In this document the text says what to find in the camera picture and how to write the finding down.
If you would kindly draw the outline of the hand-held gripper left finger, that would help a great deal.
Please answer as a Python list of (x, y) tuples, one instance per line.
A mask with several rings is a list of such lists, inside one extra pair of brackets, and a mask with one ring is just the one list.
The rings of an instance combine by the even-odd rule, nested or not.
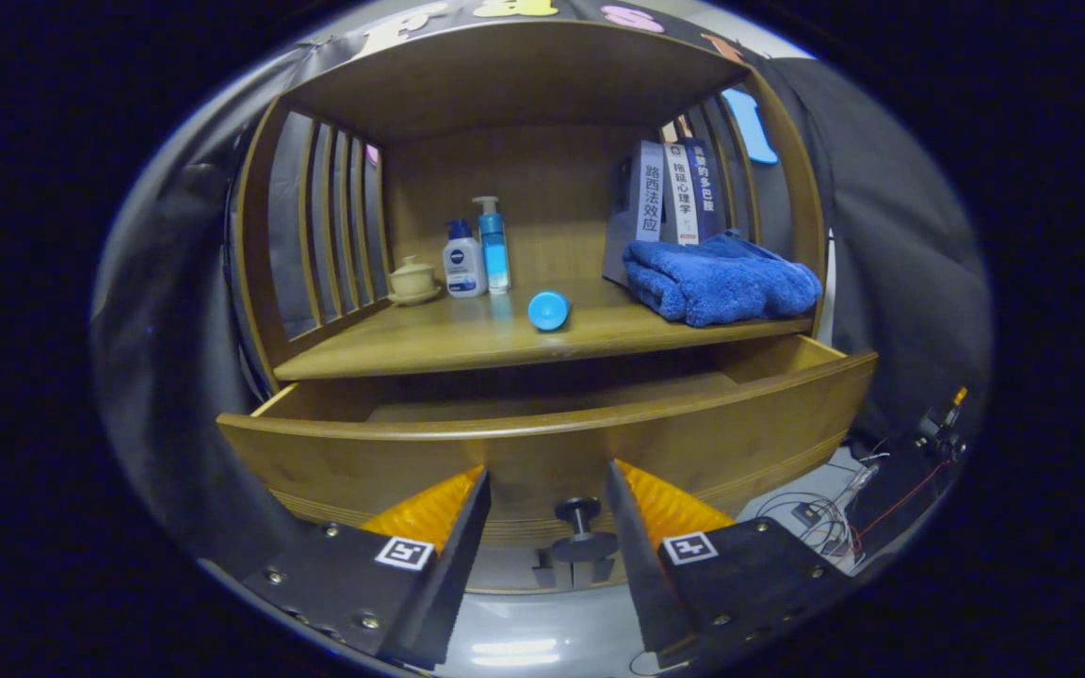
[(433, 670), (446, 661), (490, 509), (487, 469), (471, 466), (363, 526), (318, 525), (244, 584), (354, 652)]

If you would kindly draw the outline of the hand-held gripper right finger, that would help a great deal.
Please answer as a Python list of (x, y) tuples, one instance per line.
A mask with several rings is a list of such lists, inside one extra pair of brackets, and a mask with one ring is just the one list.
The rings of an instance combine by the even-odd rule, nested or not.
[(851, 578), (771, 519), (660, 528), (658, 477), (612, 460), (607, 500), (644, 651), (660, 667), (728, 667), (839, 604)]

